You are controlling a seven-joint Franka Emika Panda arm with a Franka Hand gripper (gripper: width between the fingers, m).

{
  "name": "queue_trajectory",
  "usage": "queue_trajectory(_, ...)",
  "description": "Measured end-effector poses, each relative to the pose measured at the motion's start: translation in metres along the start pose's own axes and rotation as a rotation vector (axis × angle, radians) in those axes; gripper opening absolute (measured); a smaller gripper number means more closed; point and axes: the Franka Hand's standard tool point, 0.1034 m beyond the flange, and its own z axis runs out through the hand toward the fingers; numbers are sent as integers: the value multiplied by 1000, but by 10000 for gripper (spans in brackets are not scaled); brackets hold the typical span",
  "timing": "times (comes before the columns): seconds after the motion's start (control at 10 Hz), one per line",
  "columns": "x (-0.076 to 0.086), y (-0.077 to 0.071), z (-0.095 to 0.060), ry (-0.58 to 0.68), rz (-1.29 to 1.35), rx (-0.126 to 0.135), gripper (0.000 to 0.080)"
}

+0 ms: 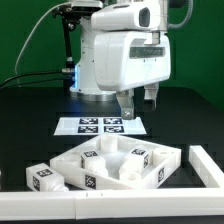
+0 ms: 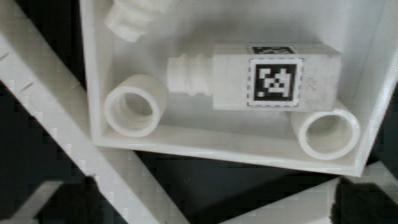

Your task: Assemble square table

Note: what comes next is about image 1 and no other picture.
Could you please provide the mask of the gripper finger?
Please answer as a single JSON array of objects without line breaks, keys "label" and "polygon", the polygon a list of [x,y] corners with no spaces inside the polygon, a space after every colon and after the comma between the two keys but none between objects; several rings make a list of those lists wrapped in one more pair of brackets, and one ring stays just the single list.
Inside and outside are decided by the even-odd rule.
[{"label": "gripper finger", "polygon": [[133,120],[134,112],[134,91],[132,89],[119,91],[116,93],[116,98],[121,109],[121,117],[123,120]]},{"label": "gripper finger", "polygon": [[151,111],[156,109],[157,95],[159,91],[159,84],[153,83],[144,87],[144,110]]}]

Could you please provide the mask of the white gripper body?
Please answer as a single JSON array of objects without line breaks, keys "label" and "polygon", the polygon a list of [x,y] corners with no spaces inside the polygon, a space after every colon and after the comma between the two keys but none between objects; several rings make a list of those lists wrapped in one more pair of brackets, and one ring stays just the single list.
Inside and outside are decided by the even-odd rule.
[{"label": "white gripper body", "polygon": [[137,31],[98,34],[95,79],[103,91],[124,91],[167,80],[171,73],[166,35]]}]

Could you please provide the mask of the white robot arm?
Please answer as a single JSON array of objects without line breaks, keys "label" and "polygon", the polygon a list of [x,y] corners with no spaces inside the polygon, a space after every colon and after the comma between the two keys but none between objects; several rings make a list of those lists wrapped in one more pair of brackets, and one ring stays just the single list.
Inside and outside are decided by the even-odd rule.
[{"label": "white robot arm", "polygon": [[159,83],[171,73],[167,32],[191,18],[193,0],[73,0],[81,16],[81,59],[74,90],[89,100],[115,97],[121,117],[136,117],[135,90],[146,109],[156,107]]}]

